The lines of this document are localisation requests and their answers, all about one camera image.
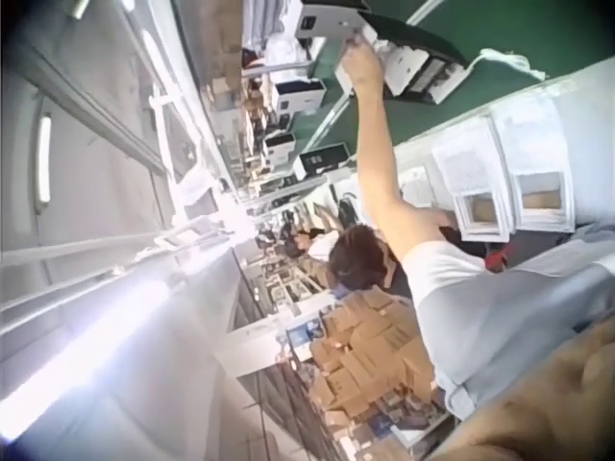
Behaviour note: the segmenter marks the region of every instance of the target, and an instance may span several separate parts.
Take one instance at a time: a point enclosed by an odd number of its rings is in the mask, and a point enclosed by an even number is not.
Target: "white cable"
[[[544,82],[548,77],[545,72],[532,69],[529,65],[528,58],[526,58],[525,56],[514,55],[512,52],[501,53],[500,51],[494,50],[493,48],[483,48],[482,50],[480,50],[480,53],[477,58],[473,60],[472,63],[468,66],[468,70],[474,68],[474,66],[482,60],[501,62],[519,72],[531,75],[531,77],[541,82]]]

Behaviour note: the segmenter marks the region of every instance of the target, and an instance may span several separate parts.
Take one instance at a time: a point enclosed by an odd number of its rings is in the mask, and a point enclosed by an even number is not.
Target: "hand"
[[[363,36],[347,40],[342,66],[350,77],[357,97],[364,94],[381,94],[384,85],[382,64],[374,49]]]
[[[320,218],[327,214],[327,210],[322,205],[314,204],[314,214]]]

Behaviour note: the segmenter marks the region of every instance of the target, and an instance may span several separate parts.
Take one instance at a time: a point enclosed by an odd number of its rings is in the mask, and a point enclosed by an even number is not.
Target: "electronic device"
[[[277,167],[288,163],[290,154],[295,150],[297,140],[291,133],[275,134],[262,141],[261,158],[267,166]]]
[[[299,181],[313,178],[339,167],[350,158],[345,143],[303,152],[292,164],[293,173]]]
[[[384,66],[389,99],[439,104],[469,75],[468,61],[441,36],[404,21],[371,14],[361,0],[290,0],[284,29],[297,38],[348,38],[363,33]],[[350,79],[338,67],[346,93]]]
[[[362,0],[290,0],[281,21],[297,38],[343,39],[363,27],[359,12],[370,12]]]
[[[295,80],[273,85],[271,103],[278,116],[317,110],[327,87],[322,80]]]

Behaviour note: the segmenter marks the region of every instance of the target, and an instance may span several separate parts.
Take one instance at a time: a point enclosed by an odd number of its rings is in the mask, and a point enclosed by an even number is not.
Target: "stacked cardboard boxes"
[[[323,324],[326,338],[311,347],[322,371],[311,395],[324,411],[360,419],[396,390],[431,402],[433,367],[411,306],[374,288],[345,298]]]

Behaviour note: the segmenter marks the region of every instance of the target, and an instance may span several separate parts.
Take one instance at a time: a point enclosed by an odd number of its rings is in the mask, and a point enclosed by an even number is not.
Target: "paper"
[[[575,205],[568,144],[553,99],[537,89],[494,105],[491,114],[510,176],[517,228],[573,231]],[[558,194],[559,208],[528,209],[527,196],[535,193]]]
[[[514,232],[514,217],[504,159],[489,121],[475,117],[445,130],[432,147],[444,183],[453,196],[455,216],[466,241],[506,242]],[[473,202],[487,197],[492,222],[475,216]]]
[[[417,166],[399,175],[404,200],[417,207],[431,207],[435,202],[425,166]]]

